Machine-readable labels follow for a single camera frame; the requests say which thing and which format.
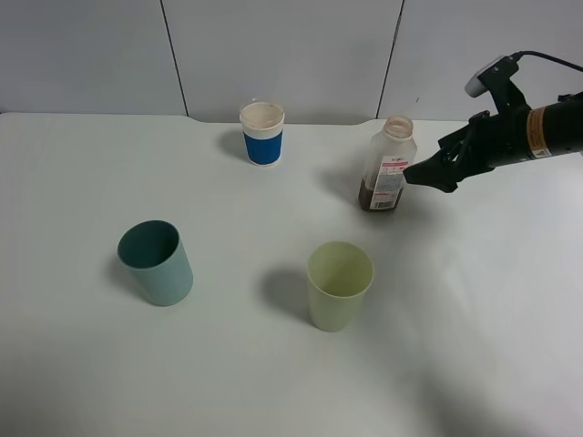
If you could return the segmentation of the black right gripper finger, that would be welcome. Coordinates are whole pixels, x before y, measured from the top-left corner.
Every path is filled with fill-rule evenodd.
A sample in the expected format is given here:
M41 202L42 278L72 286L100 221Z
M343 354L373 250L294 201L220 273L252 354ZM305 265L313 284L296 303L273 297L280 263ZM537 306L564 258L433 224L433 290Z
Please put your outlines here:
M446 153L437 152L430 158L406 168L404 177L410 185L452 193L457 190L458 183L468 177L468 172L466 168L459 167Z
M469 158L475 153L472 148L476 138L476 123L468 123L455 132L438 140L442 158Z

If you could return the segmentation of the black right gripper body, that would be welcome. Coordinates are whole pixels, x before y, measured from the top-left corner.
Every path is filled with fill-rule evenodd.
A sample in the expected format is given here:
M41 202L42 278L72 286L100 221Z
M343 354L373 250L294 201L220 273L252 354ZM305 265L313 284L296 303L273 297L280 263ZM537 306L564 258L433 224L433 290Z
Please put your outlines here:
M582 95L532 109L519 105L505 114L473 117L469 123L468 170L553 158L582 150Z

